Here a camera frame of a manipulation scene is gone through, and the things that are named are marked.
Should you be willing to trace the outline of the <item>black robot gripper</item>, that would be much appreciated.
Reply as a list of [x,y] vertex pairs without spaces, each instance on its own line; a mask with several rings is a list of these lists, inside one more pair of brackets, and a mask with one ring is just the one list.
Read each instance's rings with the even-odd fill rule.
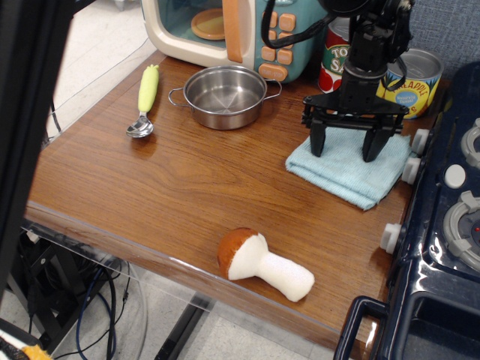
[[303,100],[301,123],[310,129],[310,150],[320,157],[326,141],[326,128],[368,130],[362,147],[365,162],[374,161],[391,137],[399,134],[408,113],[405,106],[377,96],[387,67],[377,71],[346,65],[340,87],[328,94],[307,96]]

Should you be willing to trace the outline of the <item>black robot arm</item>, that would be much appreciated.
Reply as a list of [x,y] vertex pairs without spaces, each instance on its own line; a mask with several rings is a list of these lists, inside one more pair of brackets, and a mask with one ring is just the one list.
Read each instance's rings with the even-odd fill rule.
[[364,161],[374,161],[403,128],[406,106],[377,96],[388,65],[406,66],[401,55],[410,39],[412,1],[322,1],[332,18],[349,19],[349,50],[340,86],[331,93],[305,97],[302,122],[310,130],[310,151],[323,152],[327,128],[363,130]]

